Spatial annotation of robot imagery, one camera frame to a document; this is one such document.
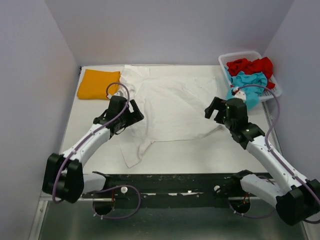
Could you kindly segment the white t-shirt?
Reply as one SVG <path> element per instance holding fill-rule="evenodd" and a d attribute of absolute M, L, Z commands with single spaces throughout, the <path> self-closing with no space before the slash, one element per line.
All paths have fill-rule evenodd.
<path fill-rule="evenodd" d="M 125 65 L 119 91 L 135 100 L 144 119 L 127 127 L 118 137 L 128 168 L 137 165 L 155 142 L 197 140 L 218 128 L 205 118 L 205 109 L 217 96 L 215 77 L 151 76 L 143 66 Z"/>

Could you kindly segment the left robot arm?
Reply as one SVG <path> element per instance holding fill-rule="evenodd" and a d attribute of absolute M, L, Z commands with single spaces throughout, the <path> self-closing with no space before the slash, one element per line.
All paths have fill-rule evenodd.
<path fill-rule="evenodd" d="M 46 163 L 42 191 L 54 201 L 75 203 L 83 194 L 110 194 L 109 177 L 101 172 L 83 173 L 91 156 L 119 131 L 144 119 L 135 100 L 112 96 L 108 108 L 93 120 L 89 131 L 63 153 L 52 153 Z"/>

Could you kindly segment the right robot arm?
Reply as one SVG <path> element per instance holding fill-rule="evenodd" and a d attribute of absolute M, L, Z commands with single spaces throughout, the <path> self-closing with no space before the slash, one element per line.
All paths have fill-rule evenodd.
<path fill-rule="evenodd" d="M 305 221 L 320 211 L 320 183 L 309 180 L 290 165 L 274 149 L 263 130 L 249 122 L 247 106 L 242 99 L 223 100 L 215 97 L 205 109 L 209 119 L 224 125 L 232 139 L 254 156 L 275 181 L 274 184 L 249 171 L 241 171 L 230 183 L 230 191 L 241 196 L 253 194 L 275 208 L 278 216 L 289 226 Z"/>

